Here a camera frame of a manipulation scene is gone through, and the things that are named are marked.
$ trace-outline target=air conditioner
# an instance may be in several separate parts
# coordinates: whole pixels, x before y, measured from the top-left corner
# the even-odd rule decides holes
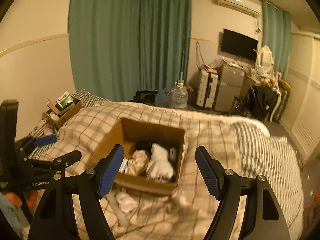
[[[218,0],[217,2],[220,5],[235,8],[253,16],[261,14],[261,6],[249,0]]]

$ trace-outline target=teal curtain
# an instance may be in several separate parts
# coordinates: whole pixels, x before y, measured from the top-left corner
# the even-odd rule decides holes
[[[140,88],[172,88],[187,77],[191,0],[140,0]]]
[[[140,88],[139,0],[70,0],[69,44],[76,90],[127,101]]]
[[[262,45],[267,45],[275,58],[275,72],[287,73],[287,61],[291,48],[290,14],[277,10],[272,3],[262,2],[263,35]]]

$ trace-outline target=human hand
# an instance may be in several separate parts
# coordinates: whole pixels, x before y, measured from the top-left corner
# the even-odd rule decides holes
[[[29,193],[29,195],[28,195],[28,198],[26,199],[27,205],[28,205],[29,208],[34,209],[36,207],[38,191],[37,190],[33,190],[33,191],[29,191],[28,193]],[[22,205],[21,199],[15,193],[6,192],[6,193],[4,193],[4,195],[7,198],[7,200],[10,201],[10,203],[12,205],[15,205],[15,206],[21,206]]]

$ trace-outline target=plastic water bottle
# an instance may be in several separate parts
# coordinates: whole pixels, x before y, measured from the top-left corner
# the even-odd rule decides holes
[[[183,72],[181,72],[180,80],[176,82],[176,86],[171,91],[171,107],[175,109],[186,109],[188,105],[188,91],[183,86],[182,75]]]
[[[44,136],[50,136],[50,135],[53,135],[54,134],[54,132],[53,132],[53,130],[50,128],[50,126],[49,125],[45,125],[44,126],[44,129],[43,129],[43,135]]]

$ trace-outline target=floor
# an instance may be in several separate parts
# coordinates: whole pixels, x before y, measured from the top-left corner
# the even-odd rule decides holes
[[[188,105],[187,109],[189,111],[198,111],[206,114],[225,114],[216,112],[213,109],[202,109],[196,105]],[[276,122],[266,122],[265,125],[268,128],[270,135],[286,136],[288,142],[296,151],[298,151],[294,141],[281,124]],[[301,171],[301,182],[304,193],[304,206],[306,207],[314,201],[316,193],[320,192],[320,160],[313,163],[308,163],[303,167]]]

